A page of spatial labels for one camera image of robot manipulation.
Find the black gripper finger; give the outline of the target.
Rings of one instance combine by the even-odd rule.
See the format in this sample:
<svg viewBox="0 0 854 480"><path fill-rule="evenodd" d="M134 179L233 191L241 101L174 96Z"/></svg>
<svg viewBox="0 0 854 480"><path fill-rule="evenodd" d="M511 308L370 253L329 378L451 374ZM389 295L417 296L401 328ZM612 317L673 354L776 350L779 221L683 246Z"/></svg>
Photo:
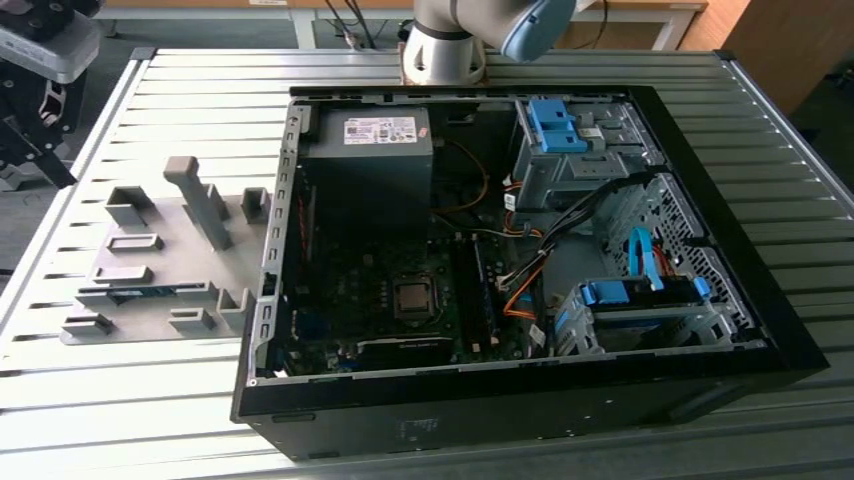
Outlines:
<svg viewBox="0 0 854 480"><path fill-rule="evenodd" d="M62 159L57 155L64 144L45 143L41 146L26 143L24 157L34 165L45 179L56 188L65 188L77 183L77 178L66 168Z"/></svg>

